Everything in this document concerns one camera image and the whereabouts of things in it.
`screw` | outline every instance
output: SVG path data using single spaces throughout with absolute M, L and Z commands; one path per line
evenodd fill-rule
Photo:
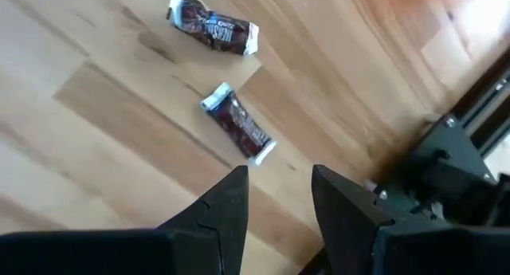
M 446 127 L 448 127 L 448 128 L 453 128 L 453 127 L 455 127 L 455 119 L 448 118 L 448 119 L 446 120 Z
M 379 194 L 379 198 L 388 199 L 388 193 L 386 193 L 386 191 L 381 191 L 381 193 Z

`wooden floor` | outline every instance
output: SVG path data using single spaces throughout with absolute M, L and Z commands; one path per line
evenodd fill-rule
M 198 106 L 228 81 L 279 142 L 242 272 L 296 274 L 323 244 L 312 164 L 374 178 L 510 44 L 510 0 L 203 1 L 261 27 L 255 57 L 170 27 L 168 0 L 0 0 L 1 232 L 171 218 L 246 163 Z

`candy bar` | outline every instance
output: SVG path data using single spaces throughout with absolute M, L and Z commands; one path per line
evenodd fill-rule
M 170 0 L 167 19 L 210 48 L 250 55 L 258 50 L 258 26 L 209 11 L 199 0 Z
M 221 84 L 200 105 L 229 133 L 251 164 L 260 165 L 264 157 L 277 145 L 277 142 L 253 121 L 228 83 Z

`chocolate bar wrapper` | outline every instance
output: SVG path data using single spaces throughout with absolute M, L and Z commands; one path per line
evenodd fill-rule
M 260 165 L 277 145 L 248 114 L 228 83 L 221 84 L 200 105 L 229 133 L 250 164 Z
M 258 50 L 258 26 L 209 11 L 199 0 L 170 0 L 171 24 L 212 49 L 240 55 Z

